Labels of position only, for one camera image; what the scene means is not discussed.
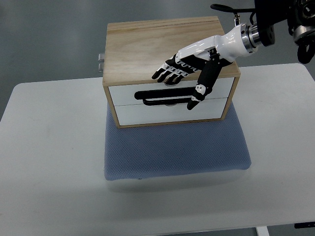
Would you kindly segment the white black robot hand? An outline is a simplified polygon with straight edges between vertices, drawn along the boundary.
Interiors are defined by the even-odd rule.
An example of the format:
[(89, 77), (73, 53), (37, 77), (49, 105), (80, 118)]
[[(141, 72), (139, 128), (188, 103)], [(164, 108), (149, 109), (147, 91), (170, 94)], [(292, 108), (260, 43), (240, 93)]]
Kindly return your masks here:
[(153, 74), (159, 83), (175, 85), (186, 76), (200, 71), (195, 90), (188, 101), (192, 110), (212, 92), (223, 67), (238, 57), (247, 57), (260, 45), (256, 25), (241, 24), (225, 35), (214, 35), (180, 49)]

